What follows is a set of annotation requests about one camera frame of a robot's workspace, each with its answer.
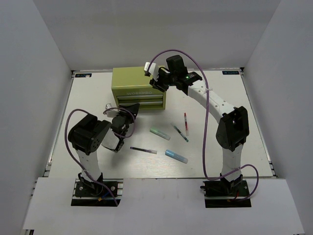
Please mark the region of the green metal drawer toolbox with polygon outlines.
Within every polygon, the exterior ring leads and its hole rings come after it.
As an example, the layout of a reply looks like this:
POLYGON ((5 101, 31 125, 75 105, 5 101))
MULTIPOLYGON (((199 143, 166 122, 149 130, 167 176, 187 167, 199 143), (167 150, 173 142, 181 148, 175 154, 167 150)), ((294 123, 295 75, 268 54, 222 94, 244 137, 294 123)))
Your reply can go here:
POLYGON ((123 67, 112 70, 112 94, 116 105, 140 104, 141 110, 164 110, 166 93, 154 89, 143 67, 123 67))

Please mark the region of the green highlighter marker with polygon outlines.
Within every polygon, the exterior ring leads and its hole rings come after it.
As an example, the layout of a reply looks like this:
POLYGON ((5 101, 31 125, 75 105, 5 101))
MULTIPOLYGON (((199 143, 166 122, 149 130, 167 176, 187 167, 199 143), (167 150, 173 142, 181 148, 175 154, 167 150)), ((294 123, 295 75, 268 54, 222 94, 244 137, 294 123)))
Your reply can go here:
POLYGON ((157 136, 159 136, 159 137, 161 137, 161 138, 163 138, 163 139, 165 139, 165 140, 168 140, 168 141, 171 138, 168 134, 166 134, 166 133, 162 132, 161 130, 159 130, 157 128, 154 128, 154 127, 150 128, 150 132, 155 134, 155 135, 157 135, 157 136))

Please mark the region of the purple refill pen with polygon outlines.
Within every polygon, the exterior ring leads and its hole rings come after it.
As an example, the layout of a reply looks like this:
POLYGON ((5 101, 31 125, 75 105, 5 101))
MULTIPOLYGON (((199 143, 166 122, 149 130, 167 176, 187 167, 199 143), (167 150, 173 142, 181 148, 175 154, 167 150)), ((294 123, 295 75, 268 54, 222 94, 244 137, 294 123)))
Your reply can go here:
POLYGON ((131 150, 136 150, 136 151, 141 151, 141 152, 146 152, 150 154, 157 154, 156 150, 151 150, 151 149, 144 149, 144 148, 138 148, 138 147, 130 147, 131 150))

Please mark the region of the green refill pen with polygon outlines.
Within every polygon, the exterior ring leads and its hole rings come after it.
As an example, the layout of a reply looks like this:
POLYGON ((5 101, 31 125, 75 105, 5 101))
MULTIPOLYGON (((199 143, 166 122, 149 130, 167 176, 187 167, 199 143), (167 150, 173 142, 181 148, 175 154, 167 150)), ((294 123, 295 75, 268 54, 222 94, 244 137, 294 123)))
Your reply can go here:
POLYGON ((178 127, 171 123, 171 126, 179 133, 179 135, 186 141, 189 142, 189 139, 178 129, 178 127))

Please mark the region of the blue highlighter marker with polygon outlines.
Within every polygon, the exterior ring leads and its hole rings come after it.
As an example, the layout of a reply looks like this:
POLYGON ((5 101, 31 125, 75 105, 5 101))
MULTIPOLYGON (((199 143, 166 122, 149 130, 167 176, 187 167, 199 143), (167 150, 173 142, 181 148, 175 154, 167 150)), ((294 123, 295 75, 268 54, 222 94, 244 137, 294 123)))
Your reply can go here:
POLYGON ((177 154, 177 153, 175 153, 175 152, 173 152, 173 151, 171 151, 171 150, 166 150, 165 151, 165 155, 166 156, 168 156, 168 157, 170 157, 170 158, 172 158, 172 159, 175 159, 175 160, 177 160, 177 161, 179 161, 179 162, 182 162, 182 163, 184 163, 184 164, 187 164, 188 163, 188 159, 186 158, 186 157, 184 157, 184 156, 181 156, 181 155, 179 155, 179 154, 177 154))

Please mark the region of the red refill pen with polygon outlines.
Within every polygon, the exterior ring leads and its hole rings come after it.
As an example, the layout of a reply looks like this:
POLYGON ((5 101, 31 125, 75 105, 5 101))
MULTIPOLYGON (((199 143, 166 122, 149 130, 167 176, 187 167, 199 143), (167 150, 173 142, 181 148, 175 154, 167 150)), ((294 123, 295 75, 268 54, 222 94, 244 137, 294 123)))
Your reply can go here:
POLYGON ((186 115, 186 112, 184 113, 184 123, 185 123, 185 132, 186 132, 186 136, 189 136, 189 129, 188 129, 188 122, 187 122, 187 115, 186 115))

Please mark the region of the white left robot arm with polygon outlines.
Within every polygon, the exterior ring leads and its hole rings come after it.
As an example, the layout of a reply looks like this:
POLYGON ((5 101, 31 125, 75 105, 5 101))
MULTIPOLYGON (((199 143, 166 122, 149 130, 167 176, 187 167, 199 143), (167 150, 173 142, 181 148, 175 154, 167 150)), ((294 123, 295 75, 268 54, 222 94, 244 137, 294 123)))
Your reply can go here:
POLYGON ((82 181, 87 182, 87 190, 92 195, 103 191, 103 174, 100 171, 97 150, 100 146, 118 152, 124 145, 124 139, 134 133, 135 119, 140 104, 112 107, 107 104, 104 114, 111 121, 99 120, 97 116, 87 113, 71 130, 66 131, 66 143, 71 143, 79 157, 82 168, 82 181))

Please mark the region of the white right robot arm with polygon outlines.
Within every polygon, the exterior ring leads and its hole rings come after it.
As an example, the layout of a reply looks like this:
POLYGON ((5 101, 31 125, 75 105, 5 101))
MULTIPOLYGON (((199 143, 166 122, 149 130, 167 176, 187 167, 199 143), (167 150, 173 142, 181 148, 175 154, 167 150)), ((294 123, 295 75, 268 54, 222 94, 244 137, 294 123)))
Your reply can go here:
POLYGON ((203 76, 188 72, 181 56, 171 56, 166 62, 167 67, 147 62, 144 66, 145 75, 152 77, 150 84, 154 89, 165 92, 170 86, 175 86, 207 109, 216 120, 216 140, 223 153, 221 190, 226 195, 233 195, 243 178, 241 154, 249 135, 247 109, 229 104, 208 89, 203 76))

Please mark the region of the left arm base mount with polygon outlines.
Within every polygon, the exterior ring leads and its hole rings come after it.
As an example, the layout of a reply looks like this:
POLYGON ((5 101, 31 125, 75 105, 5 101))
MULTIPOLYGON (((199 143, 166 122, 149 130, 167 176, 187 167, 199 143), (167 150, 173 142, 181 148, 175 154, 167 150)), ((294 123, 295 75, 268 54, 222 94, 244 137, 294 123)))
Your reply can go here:
MULTIPOLYGON (((117 204, 120 203, 123 193, 122 180, 108 180, 105 184, 113 193, 117 204)), ((100 189, 94 190, 85 186, 76 179, 71 199, 71 206, 74 207, 117 207, 114 199, 106 188, 100 186, 100 189)))

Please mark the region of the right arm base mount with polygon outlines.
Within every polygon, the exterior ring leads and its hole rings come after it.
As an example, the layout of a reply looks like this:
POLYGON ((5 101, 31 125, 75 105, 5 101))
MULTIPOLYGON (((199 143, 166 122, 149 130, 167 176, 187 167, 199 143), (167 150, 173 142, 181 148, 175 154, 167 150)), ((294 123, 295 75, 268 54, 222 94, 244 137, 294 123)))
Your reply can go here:
POLYGON ((245 199, 249 196, 246 180, 227 192, 221 181, 204 181, 200 186, 204 193, 205 207, 207 209, 217 208, 251 208, 251 200, 245 199))

